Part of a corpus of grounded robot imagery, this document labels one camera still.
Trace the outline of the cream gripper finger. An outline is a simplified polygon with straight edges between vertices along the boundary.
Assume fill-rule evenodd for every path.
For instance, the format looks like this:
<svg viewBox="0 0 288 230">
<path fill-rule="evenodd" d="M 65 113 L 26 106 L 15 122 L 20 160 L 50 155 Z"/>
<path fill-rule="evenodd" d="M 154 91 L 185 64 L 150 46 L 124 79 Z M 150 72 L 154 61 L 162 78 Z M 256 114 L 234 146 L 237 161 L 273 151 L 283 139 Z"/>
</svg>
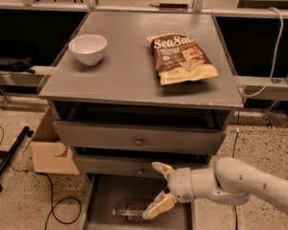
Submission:
<svg viewBox="0 0 288 230">
<path fill-rule="evenodd" d="M 142 217 L 144 219 L 153 219 L 158 215 L 174 208 L 176 203 L 177 200 L 173 194 L 171 193 L 165 194 L 163 191 L 161 191 L 156 196 L 154 201 L 143 212 Z"/>
<path fill-rule="evenodd" d="M 170 174 L 174 171 L 174 169 L 164 163 L 161 162 L 153 162 L 152 167 L 159 173 L 161 173 L 166 180 L 169 179 Z"/>
</svg>

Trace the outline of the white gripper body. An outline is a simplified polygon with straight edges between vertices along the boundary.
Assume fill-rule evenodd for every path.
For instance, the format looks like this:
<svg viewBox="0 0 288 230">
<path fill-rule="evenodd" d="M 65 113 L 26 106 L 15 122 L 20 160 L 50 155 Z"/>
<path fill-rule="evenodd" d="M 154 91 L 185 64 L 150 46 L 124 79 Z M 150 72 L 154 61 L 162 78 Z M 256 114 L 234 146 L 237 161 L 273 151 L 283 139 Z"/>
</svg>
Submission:
<svg viewBox="0 0 288 230">
<path fill-rule="evenodd" d="M 192 171 L 189 168 L 171 170 L 167 176 L 167 187 L 174 203 L 187 203 L 195 198 Z"/>
</svg>

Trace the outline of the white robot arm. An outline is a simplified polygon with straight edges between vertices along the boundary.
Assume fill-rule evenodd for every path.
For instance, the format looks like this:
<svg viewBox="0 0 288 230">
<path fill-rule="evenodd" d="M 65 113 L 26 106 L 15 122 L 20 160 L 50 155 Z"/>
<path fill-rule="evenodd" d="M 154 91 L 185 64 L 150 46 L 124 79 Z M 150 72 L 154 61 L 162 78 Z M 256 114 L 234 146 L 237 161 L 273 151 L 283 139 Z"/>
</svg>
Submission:
<svg viewBox="0 0 288 230">
<path fill-rule="evenodd" d="M 288 180 L 265 173 L 232 157 L 219 159 L 212 168 L 174 169 L 154 162 L 152 167 L 167 181 L 168 193 L 159 193 L 143 212 L 153 219 L 175 207 L 176 203 L 197 198 L 225 205 L 242 205 L 256 196 L 288 215 Z"/>
</svg>

